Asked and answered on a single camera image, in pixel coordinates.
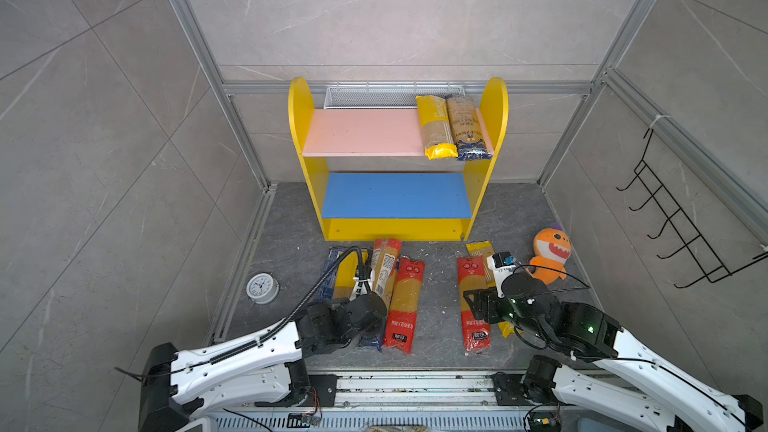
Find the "blue shelf board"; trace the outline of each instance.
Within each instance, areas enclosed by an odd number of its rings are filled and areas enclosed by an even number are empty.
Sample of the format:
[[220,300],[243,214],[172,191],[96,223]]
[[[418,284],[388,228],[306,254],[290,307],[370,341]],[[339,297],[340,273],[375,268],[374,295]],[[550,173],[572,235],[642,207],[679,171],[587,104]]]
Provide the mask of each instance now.
[[472,218],[462,174],[328,177],[323,218]]

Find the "yellow shelf frame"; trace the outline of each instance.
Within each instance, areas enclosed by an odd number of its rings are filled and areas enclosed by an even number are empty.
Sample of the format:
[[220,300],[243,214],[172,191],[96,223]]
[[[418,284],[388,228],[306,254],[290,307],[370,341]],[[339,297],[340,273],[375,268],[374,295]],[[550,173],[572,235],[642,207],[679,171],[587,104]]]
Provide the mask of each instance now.
[[304,157],[302,153],[314,112],[315,103],[310,86],[306,80],[295,78],[288,92],[290,133],[322,235],[327,241],[369,241],[376,238],[414,241],[468,240],[507,131],[509,95],[504,80],[498,77],[490,79],[485,85],[480,101],[480,113],[493,144],[493,158],[468,161],[464,165],[464,184],[472,208],[472,218],[323,218],[322,205],[330,174],[328,161],[325,157]]

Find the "white zip tie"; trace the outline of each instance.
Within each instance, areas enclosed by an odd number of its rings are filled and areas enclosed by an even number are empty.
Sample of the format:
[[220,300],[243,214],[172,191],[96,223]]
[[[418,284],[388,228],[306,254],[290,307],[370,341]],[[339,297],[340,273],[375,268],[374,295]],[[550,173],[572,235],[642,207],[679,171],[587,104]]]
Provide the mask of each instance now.
[[656,118],[650,123],[650,125],[648,126],[648,129],[653,129],[654,128],[654,124],[656,123],[656,121],[658,119],[661,119],[662,117],[667,117],[667,119],[670,119],[672,116],[663,116],[661,114],[656,114]]

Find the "dark gray marble floor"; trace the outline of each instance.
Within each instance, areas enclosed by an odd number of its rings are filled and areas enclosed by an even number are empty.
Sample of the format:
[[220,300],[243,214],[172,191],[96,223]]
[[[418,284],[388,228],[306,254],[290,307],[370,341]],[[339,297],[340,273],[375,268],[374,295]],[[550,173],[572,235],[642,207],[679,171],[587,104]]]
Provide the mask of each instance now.
[[[470,242],[490,240],[496,252],[509,250],[515,257],[527,261],[533,257],[533,236],[553,222],[552,211],[537,185],[491,184],[485,193]],[[288,314],[321,276],[328,248],[332,245],[349,243],[323,240],[306,185],[280,184],[249,272],[249,277],[258,272],[271,273],[280,284],[280,293],[270,304],[255,305],[243,291],[228,338],[259,330]],[[388,348],[382,352],[374,348],[358,348],[355,340],[349,347],[333,354],[308,358],[307,365],[328,368],[526,369],[531,357],[541,353],[514,336],[504,338],[498,326],[493,325],[491,347],[482,354],[465,355],[456,269],[456,257],[468,255],[464,242],[404,242],[402,254],[426,264],[412,354],[408,356],[400,350]],[[566,264],[566,270],[578,275],[576,267],[570,262]],[[556,288],[574,286],[578,283],[572,278],[553,284]],[[593,303],[588,291],[564,292],[559,297],[562,301]]]

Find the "plush toy mouth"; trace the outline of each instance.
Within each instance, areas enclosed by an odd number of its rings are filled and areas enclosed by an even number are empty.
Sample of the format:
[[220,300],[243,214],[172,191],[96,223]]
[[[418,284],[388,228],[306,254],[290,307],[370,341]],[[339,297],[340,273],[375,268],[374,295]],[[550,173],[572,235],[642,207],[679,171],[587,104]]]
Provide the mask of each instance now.
[[568,258],[571,255],[571,251],[557,244],[549,243],[549,251],[558,257]]

